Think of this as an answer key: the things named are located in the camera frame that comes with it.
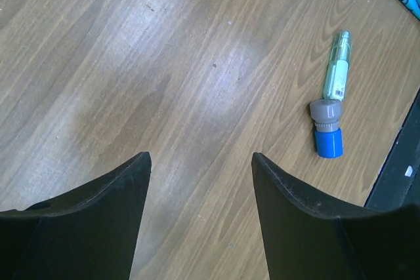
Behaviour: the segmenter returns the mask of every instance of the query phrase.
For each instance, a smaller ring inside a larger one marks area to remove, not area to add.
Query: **wooden table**
[[[362,205],[420,84],[398,0],[0,0],[0,210],[150,151],[133,279],[268,279],[251,154]],[[333,35],[345,155],[314,151]]]

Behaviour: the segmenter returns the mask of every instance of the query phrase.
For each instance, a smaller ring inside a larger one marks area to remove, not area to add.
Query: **blue cap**
[[[333,159],[343,155],[343,135],[341,129],[333,132],[315,130],[316,149],[320,157]]]

